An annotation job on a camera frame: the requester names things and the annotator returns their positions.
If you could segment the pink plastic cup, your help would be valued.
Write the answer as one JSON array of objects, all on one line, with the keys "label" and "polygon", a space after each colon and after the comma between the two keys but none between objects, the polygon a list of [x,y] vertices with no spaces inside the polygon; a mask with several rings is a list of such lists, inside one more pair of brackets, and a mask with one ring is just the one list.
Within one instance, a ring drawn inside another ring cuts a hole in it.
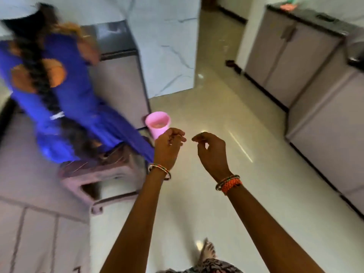
[{"label": "pink plastic cup", "polygon": [[148,127],[152,138],[156,140],[170,128],[171,118],[166,112],[156,111],[145,118],[145,124]]}]

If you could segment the brown plastic stool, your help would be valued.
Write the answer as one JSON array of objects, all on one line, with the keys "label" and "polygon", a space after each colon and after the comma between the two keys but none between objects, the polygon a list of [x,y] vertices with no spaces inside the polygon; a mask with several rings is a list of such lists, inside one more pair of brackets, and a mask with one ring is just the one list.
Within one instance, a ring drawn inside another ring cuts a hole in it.
[{"label": "brown plastic stool", "polygon": [[106,206],[135,199],[144,183],[147,165],[143,156],[121,143],[97,165],[82,160],[62,163],[58,175],[63,186],[96,216]]}]

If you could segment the person's patterned garment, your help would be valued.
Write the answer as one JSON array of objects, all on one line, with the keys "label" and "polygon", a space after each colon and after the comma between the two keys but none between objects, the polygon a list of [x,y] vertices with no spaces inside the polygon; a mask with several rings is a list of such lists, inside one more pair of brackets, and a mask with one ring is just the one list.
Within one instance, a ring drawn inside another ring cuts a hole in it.
[{"label": "person's patterned garment", "polygon": [[216,258],[209,258],[204,262],[192,266],[184,271],[167,269],[164,271],[157,271],[156,273],[244,273],[244,272],[228,262]]}]

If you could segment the orange wrist thread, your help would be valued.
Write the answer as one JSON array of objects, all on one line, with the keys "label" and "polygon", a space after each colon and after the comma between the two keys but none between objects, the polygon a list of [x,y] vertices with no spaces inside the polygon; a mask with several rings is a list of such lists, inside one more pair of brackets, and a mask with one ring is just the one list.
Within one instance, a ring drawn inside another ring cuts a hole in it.
[{"label": "orange wrist thread", "polygon": [[231,180],[227,181],[226,183],[224,183],[224,185],[221,187],[221,192],[224,195],[227,195],[229,190],[231,190],[234,187],[239,187],[241,185],[242,185],[242,182],[239,178],[231,179]]}]

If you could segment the grey long counter cabinet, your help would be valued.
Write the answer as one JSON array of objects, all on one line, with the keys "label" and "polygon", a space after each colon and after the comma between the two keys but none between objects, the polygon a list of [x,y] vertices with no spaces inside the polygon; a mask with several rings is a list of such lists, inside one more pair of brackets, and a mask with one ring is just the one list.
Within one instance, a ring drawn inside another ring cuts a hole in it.
[{"label": "grey long counter cabinet", "polygon": [[364,219],[364,33],[348,36],[294,101],[285,138]]}]

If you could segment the person's left forearm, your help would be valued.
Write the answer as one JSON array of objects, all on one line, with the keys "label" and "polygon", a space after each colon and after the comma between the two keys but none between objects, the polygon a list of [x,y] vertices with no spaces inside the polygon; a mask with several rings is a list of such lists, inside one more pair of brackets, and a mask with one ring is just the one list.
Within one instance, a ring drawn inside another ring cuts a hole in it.
[{"label": "person's left forearm", "polygon": [[153,169],[99,273],[145,273],[158,199],[165,173]]}]

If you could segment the person's left hand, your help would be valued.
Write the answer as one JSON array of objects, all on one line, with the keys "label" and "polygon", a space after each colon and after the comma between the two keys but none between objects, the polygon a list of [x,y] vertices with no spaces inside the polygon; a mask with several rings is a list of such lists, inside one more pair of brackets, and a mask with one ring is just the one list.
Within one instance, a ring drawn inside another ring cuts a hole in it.
[{"label": "person's left hand", "polygon": [[181,146],[169,145],[167,139],[166,131],[155,140],[153,163],[170,171],[175,165]]}]

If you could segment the grey panelled cabinet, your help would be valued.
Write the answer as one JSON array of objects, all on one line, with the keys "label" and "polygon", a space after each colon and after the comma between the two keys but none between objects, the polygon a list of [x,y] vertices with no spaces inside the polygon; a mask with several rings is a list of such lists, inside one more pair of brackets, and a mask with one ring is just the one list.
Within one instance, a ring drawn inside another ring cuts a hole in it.
[{"label": "grey panelled cabinet", "polygon": [[63,187],[11,99],[0,107],[0,273],[91,273],[89,207]]}]

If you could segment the grey cabinet with dark top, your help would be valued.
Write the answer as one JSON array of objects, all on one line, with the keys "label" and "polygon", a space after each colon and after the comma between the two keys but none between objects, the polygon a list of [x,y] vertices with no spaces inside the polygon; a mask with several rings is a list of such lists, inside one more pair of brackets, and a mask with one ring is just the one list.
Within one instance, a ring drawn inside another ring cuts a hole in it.
[{"label": "grey cabinet with dark top", "polygon": [[151,109],[139,51],[126,20],[81,28],[101,53],[100,62],[89,66],[95,93],[134,128],[146,129]]}]

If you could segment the beaded wrist bangles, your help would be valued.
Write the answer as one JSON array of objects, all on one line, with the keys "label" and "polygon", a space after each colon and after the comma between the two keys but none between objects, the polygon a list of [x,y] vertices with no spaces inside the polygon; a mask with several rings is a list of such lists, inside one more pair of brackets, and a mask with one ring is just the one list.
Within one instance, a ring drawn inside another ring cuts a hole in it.
[{"label": "beaded wrist bangles", "polygon": [[168,169],[166,169],[164,166],[156,164],[156,163],[151,163],[148,165],[148,173],[150,173],[153,169],[159,169],[161,171],[163,171],[165,173],[165,177],[164,180],[170,180],[171,179],[171,173]]}]

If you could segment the grey two-door cabinet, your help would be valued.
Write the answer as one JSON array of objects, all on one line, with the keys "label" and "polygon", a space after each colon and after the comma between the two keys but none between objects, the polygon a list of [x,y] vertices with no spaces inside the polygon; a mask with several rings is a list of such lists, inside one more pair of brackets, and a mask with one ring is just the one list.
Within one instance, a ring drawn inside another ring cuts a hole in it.
[{"label": "grey two-door cabinet", "polygon": [[266,6],[244,75],[288,111],[315,73],[352,30],[348,22],[324,22],[319,12]]}]

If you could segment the person's right hand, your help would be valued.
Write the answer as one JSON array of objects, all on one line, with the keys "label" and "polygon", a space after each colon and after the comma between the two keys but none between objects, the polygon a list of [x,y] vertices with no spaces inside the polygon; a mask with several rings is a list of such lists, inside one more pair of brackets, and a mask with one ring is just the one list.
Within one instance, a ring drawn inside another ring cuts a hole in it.
[{"label": "person's right hand", "polygon": [[192,138],[193,142],[207,142],[206,148],[210,152],[208,160],[201,160],[203,167],[216,183],[233,175],[229,169],[225,141],[215,134],[202,132]]}]

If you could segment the person's bare foot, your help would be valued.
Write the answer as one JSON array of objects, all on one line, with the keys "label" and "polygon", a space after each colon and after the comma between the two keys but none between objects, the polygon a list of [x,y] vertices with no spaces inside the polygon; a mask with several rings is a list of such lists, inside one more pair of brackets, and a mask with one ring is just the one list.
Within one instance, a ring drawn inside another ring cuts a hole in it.
[{"label": "person's bare foot", "polygon": [[202,265],[202,263],[207,261],[208,259],[215,259],[216,257],[217,255],[214,244],[208,238],[205,238],[203,241],[203,247],[200,251],[200,255],[197,261],[197,265]]}]

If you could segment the person's right forearm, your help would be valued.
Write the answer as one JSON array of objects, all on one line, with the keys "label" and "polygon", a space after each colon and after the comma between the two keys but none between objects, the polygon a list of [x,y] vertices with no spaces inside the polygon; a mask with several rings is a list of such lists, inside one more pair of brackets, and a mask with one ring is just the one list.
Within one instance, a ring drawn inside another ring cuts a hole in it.
[{"label": "person's right forearm", "polygon": [[325,273],[243,185],[226,196],[270,273]]}]

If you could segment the green metal wrist bangles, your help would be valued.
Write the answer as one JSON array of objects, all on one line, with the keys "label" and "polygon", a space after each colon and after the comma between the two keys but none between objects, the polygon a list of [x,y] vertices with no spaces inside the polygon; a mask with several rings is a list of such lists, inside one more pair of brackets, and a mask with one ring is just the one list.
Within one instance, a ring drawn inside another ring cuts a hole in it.
[{"label": "green metal wrist bangles", "polygon": [[224,185],[224,183],[226,183],[227,181],[234,179],[234,178],[239,178],[239,175],[230,175],[229,177],[223,179],[222,181],[218,182],[217,185],[215,186],[215,190],[216,191],[221,191],[221,187]]}]

